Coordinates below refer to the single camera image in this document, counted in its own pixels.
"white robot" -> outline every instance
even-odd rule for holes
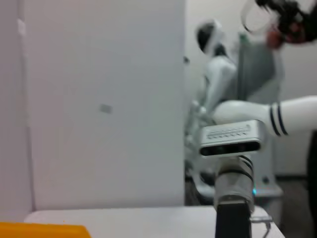
[[[242,70],[241,66],[227,55],[225,48],[221,44],[223,36],[224,33],[222,32],[221,25],[217,21],[206,24],[201,28],[200,33],[198,33],[199,46],[205,54],[211,56],[211,60],[206,66],[201,89],[191,104],[185,125],[185,161],[191,165],[191,176],[199,198],[206,204],[215,203],[215,174],[220,155],[207,156],[206,158],[200,155],[202,129],[206,126],[216,124],[220,125],[259,119],[257,117],[253,118],[252,116],[240,119],[238,118],[240,114],[236,114],[236,111],[231,109],[230,106],[220,112],[221,108],[229,104],[229,102],[221,104],[221,101],[224,98],[228,98],[228,94],[233,94],[231,91],[228,92],[228,90],[236,90],[239,88],[236,85],[237,75]],[[271,103],[271,101],[264,100],[265,96],[263,96],[269,92],[270,98],[273,98],[272,102],[274,102],[277,100],[279,85],[280,80],[271,80],[265,87],[258,90],[256,94],[248,97],[247,100],[259,103]],[[220,118],[218,115],[222,115],[226,110],[229,110],[227,113],[228,115],[231,113],[230,116]],[[265,137],[265,148],[262,149],[260,153],[256,153],[252,157],[248,155],[248,157],[251,158],[254,163],[256,203],[265,208],[267,212],[273,216],[274,222],[279,224],[283,192],[275,183],[272,170],[274,140],[271,136]],[[224,143],[224,140],[225,138],[218,138],[219,143]]]

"gray floor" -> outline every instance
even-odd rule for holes
[[[286,238],[313,238],[313,222],[309,212],[308,194],[304,181],[280,181],[284,191],[284,207],[281,230]],[[187,206],[199,206],[195,189],[186,183]]]

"black stripe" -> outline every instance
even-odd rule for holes
[[[246,166],[248,166],[249,169],[253,172],[253,168],[252,168],[252,166],[251,166],[248,162],[243,161],[243,163],[244,163]]]
[[[282,114],[281,114],[281,106],[279,103],[277,104],[277,115],[278,115],[278,121],[279,121],[279,124],[281,126],[282,132],[284,133],[284,135],[288,135],[287,131],[285,130],[284,124],[283,124]]]
[[[250,174],[248,174],[247,172],[242,171],[242,170],[235,170],[235,169],[224,170],[218,174],[218,177],[221,175],[230,174],[230,173],[245,175],[249,179],[251,179],[251,181],[253,182],[253,177]]]
[[[275,134],[277,136],[281,136],[281,134],[278,132],[278,130],[276,128],[276,124],[275,124],[274,117],[273,117],[273,106],[272,105],[269,107],[269,117],[271,119],[272,127],[273,127]]]
[[[248,157],[246,157],[244,155],[239,155],[239,157],[241,157],[242,159],[245,159],[246,161],[248,161],[253,166],[252,161]]]

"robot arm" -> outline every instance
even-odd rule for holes
[[[283,136],[317,128],[317,96],[262,105],[243,101],[220,104],[212,116],[217,124],[262,121],[273,136]]]

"yellow object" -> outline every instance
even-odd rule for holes
[[[1,238],[91,238],[84,226],[0,223]]]

